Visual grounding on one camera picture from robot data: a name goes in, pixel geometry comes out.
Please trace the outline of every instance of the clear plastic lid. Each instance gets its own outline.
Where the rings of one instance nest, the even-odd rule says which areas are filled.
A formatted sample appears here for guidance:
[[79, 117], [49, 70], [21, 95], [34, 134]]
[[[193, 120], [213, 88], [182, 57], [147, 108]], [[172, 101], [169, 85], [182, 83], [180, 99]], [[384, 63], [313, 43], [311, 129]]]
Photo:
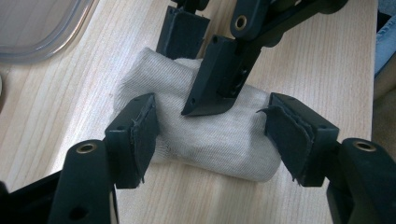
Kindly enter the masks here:
[[0, 0], [0, 62], [44, 60], [72, 40], [97, 0]]

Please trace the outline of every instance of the black plastic bracket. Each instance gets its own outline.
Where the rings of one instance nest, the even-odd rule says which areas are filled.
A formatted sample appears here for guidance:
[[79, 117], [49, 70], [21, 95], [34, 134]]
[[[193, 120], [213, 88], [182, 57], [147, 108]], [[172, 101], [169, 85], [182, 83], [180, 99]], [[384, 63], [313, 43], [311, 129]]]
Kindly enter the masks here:
[[[231, 23], [236, 39], [232, 40], [232, 45], [221, 46], [222, 51], [229, 52], [229, 55], [219, 54], [218, 50], [213, 49], [219, 48], [213, 45], [213, 41], [207, 47], [182, 115], [213, 115], [229, 110], [260, 56], [262, 47], [273, 47], [292, 27], [317, 13], [333, 13], [343, 7], [347, 0], [301, 1], [296, 6], [290, 6], [289, 0], [280, 2], [280, 5], [286, 5], [279, 6], [277, 1], [268, 6], [269, 1], [265, 0], [238, 0]], [[221, 61], [221, 66], [227, 69], [219, 69], [219, 65], [205, 61]]]
[[209, 22], [184, 7], [168, 7], [156, 51], [170, 59], [195, 59]]
[[323, 158], [337, 144], [339, 129], [299, 100], [271, 93], [265, 135], [293, 178], [304, 187], [323, 184]]
[[396, 163], [370, 141], [336, 142], [338, 128], [300, 101], [272, 93], [265, 134], [293, 178], [304, 187], [330, 180], [327, 198], [334, 223], [394, 223]]
[[155, 111], [153, 93], [136, 97], [106, 128], [117, 189], [135, 189], [144, 182], [159, 132]]

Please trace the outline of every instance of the mounting hole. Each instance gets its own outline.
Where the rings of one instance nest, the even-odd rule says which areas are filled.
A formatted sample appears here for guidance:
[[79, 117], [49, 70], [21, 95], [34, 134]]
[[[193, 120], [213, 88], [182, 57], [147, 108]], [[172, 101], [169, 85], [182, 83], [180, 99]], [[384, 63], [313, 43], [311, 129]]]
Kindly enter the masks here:
[[353, 146], [363, 151], [368, 151], [368, 152], [376, 151], [376, 148], [373, 145], [370, 145], [365, 142], [356, 141], [353, 142]]
[[236, 21], [235, 21], [235, 30], [241, 31], [241, 30], [245, 29], [245, 27], [247, 26], [247, 23], [248, 23], [248, 19], [246, 16], [244, 16], [244, 15], [238, 16], [238, 18], [236, 18]]
[[69, 218], [73, 221], [79, 221], [86, 217], [89, 213], [90, 212], [88, 211], [88, 209], [77, 206], [70, 211]]
[[97, 148], [94, 143], [87, 143], [77, 148], [76, 152], [79, 154], [90, 153]]
[[242, 67], [241, 75], [245, 75], [248, 72], [248, 68], [246, 66]]

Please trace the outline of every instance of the wooden table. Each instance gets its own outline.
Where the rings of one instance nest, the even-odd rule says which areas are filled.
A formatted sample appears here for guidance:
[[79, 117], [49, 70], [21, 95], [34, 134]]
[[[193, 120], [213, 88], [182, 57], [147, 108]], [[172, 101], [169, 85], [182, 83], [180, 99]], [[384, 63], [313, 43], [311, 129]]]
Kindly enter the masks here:
[[[0, 64], [0, 179], [19, 189], [62, 169], [65, 152], [101, 139], [117, 82], [143, 47], [155, 49], [163, 0], [101, 0], [85, 33], [35, 64]], [[235, 0], [211, 0], [208, 35], [229, 35]], [[263, 49], [248, 83], [292, 95], [347, 137], [371, 135], [376, 1], [349, 0]], [[151, 164], [146, 184], [119, 190], [121, 223], [328, 223], [325, 189], [304, 189], [281, 164], [267, 183], [188, 165]]]

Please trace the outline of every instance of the light wood surface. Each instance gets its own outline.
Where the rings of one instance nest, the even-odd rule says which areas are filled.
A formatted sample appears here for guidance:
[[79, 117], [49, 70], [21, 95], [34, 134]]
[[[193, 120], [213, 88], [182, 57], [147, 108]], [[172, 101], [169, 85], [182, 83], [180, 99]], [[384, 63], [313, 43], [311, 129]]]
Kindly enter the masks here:
[[[163, 0], [101, 0], [81, 39], [29, 65], [0, 64], [0, 179], [19, 189], [62, 169], [65, 152], [101, 139], [113, 92], [143, 47], [155, 49]], [[209, 35], [228, 35], [235, 0], [211, 0]], [[248, 83], [292, 95], [341, 129], [371, 135], [376, 1], [349, 0], [263, 49]], [[329, 223], [325, 187], [304, 189], [281, 164], [267, 183], [188, 165], [151, 164], [146, 184], [119, 190], [121, 223]]]

